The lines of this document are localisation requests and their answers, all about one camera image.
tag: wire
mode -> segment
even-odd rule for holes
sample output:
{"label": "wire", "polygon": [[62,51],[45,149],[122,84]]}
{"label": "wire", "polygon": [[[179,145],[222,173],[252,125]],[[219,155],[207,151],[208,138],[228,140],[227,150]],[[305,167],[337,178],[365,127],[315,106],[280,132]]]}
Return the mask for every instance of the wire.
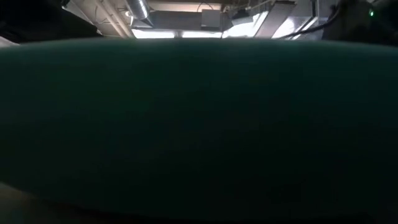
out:
{"label": "wire", "polygon": [[103,19],[101,22],[98,22],[98,21],[97,21],[97,10],[98,10],[98,6],[95,6],[95,9],[94,9],[94,24],[96,24],[96,25],[98,25],[98,24],[104,24],[108,19],[105,18],[105,19]]}
{"label": "wire", "polygon": [[258,5],[256,5],[256,6],[253,6],[253,7],[248,7],[249,9],[255,9],[255,8],[257,8],[257,7],[260,7],[260,6],[262,6],[263,4],[267,4],[267,3],[269,3],[269,2],[272,2],[273,0],[265,0],[265,1],[263,1],[262,3],[260,3],[260,4],[258,4]]}
{"label": "wire", "polygon": [[213,9],[213,6],[211,6],[210,4],[208,4],[208,3],[206,3],[206,2],[201,2],[201,3],[199,4],[199,6],[198,6],[197,12],[199,12],[199,8],[200,8],[200,6],[203,5],[203,4],[206,4],[206,5],[210,6],[211,9],[214,10],[214,9]]}
{"label": "wire", "polygon": [[332,23],[334,23],[336,21],[336,19],[337,19],[339,14],[340,14],[340,8],[337,9],[337,11],[335,12],[335,14],[333,15],[332,18],[330,18],[326,23],[324,23],[322,25],[319,25],[319,26],[316,26],[316,27],[312,27],[312,28],[309,28],[309,29],[306,29],[306,30],[301,30],[301,31],[298,31],[298,32],[293,32],[291,34],[287,34],[285,36],[278,37],[276,39],[285,39],[285,38],[288,38],[288,37],[294,37],[296,35],[309,34],[309,33],[312,33],[312,32],[318,31],[318,30],[322,30],[322,29],[332,25]]}
{"label": "wire", "polygon": [[95,24],[110,24],[107,18],[103,19],[101,22],[96,22]]}

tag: dark green surface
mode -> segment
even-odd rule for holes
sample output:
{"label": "dark green surface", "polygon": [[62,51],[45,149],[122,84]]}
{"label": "dark green surface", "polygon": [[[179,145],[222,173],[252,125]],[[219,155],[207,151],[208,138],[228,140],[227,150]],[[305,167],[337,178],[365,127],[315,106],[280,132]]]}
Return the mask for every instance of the dark green surface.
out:
{"label": "dark green surface", "polygon": [[308,218],[398,202],[398,50],[253,40],[0,50],[0,180],[151,217]]}

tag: fluorescent light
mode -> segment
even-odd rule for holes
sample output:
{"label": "fluorescent light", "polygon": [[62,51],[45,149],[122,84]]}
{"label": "fluorescent light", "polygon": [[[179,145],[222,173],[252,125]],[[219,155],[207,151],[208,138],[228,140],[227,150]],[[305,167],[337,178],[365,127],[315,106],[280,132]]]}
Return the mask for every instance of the fluorescent light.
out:
{"label": "fluorescent light", "polygon": [[[302,30],[307,30],[307,29],[309,29],[317,20],[318,20],[318,17],[313,18],[312,21],[310,21],[305,27],[303,27]],[[296,35],[296,36],[294,36],[294,37],[292,38],[292,40],[296,40],[296,39],[297,39],[298,37],[300,37],[300,36],[301,36],[301,34]]]}
{"label": "fluorescent light", "polygon": [[183,38],[220,38],[220,32],[183,31]]}
{"label": "fluorescent light", "polygon": [[132,33],[138,39],[161,39],[174,38],[174,31],[154,31],[154,30],[137,30],[133,29]]}
{"label": "fluorescent light", "polygon": [[255,20],[254,16],[253,16],[253,19],[254,19],[255,22],[254,22],[254,25],[253,25],[253,29],[248,34],[248,37],[254,37],[255,34],[257,34],[257,31],[260,29],[260,26],[264,22],[264,20],[266,19],[267,15],[268,15],[268,11],[262,12],[259,15],[257,20]]}
{"label": "fluorescent light", "polygon": [[[174,12],[197,12],[198,6],[200,3],[194,2],[170,2],[170,1],[148,1],[148,5],[155,11],[174,11]],[[209,3],[210,6],[203,3],[200,9],[214,9],[220,10],[221,4],[213,4]]]}
{"label": "fluorescent light", "polygon": [[140,7],[142,9],[141,12],[144,13],[144,18],[147,18],[148,17],[148,12],[147,12],[147,6],[145,5],[144,0],[138,0],[138,3],[139,3],[139,5],[140,5]]}
{"label": "fluorescent light", "polygon": [[262,12],[254,15],[251,22],[238,24],[232,26],[230,29],[223,32],[223,38],[226,37],[254,37],[260,28],[264,19],[266,19],[268,12]]}
{"label": "fluorescent light", "polygon": [[272,38],[283,37],[284,35],[294,32],[294,22],[291,18],[287,18],[282,25],[276,30]]}

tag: pipe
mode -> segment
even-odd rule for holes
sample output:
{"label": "pipe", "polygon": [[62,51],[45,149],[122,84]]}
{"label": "pipe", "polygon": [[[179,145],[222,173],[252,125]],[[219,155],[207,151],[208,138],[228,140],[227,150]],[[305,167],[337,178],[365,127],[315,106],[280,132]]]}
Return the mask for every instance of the pipe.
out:
{"label": "pipe", "polygon": [[116,22],[113,20],[112,16],[109,15],[109,13],[107,12],[107,10],[105,9],[104,5],[102,4],[102,2],[100,0],[95,0],[95,4],[98,6],[99,9],[102,10],[102,12],[105,14],[106,18],[108,19],[108,21],[112,24],[113,28],[116,30],[116,32],[118,32],[118,34],[125,38],[126,35],[125,33],[120,29],[120,27],[116,24]]}
{"label": "pipe", "polygon": [[131,12],[131,15],[134,19],[140,20],[150,26],[153,26],[153,23],[150,19],[150,7],[146,0],[124,0],[126,2],[126,6]]}
{"label": "pipe", "polygon": [[103,0],[103,4],[111,11],[111,14],[115,17],[118,21],[119,25],[122,27],[122,30],[127,34],[128,37],[134,37],[131,29],[129,29],[126,25],[126,21],[122,17],[120,17],[119,13],[116,12],[115,8],[109,2],[109,0]]}

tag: ceiling light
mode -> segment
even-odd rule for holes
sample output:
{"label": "ceiling light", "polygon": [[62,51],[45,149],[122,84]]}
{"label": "ceiling light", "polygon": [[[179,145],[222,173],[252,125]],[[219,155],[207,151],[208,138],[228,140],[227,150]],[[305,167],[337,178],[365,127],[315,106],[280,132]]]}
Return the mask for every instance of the ceiling light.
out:
{"label": "ceiling light", "polygon": [[259,16],[256,19],[253,16],[254,25],[253,25],[253,29],[248,34],[248,37],[254,37],[255,34],[257,34],[257,31],[260,29],[261,24],[264,22],[264,20],[266,19],[267,15],[268,15],[268,11],[262,12],[261,14],[257,14],[257,15],[259,15]]}
{"label": "ceiling light", "polygon": [[132,33],[138,39],[161,39],[174,38],[174,31],[154,31],[154,30],[137,30],[133,29]]}
{"label": "ceiling light", "polygon": [[224,31],[223,38],[226,37],[254,37],[262,22],[267,17],[268,12],[262,12],[252,17],[250,22],[232,26]]}
{"label": "ceiling light", "polygon": [[220,32],[183,31],[182,38],[221,38]]}
{"label": "ceiling light", "polygon": [[291,34],[292,32],[294,32],[294,30],[295,29],[293,20],[291,18],[287,18],[285,22],[280,25],[280,27],[276,30],[272,38],[278,38],[287,34]]}

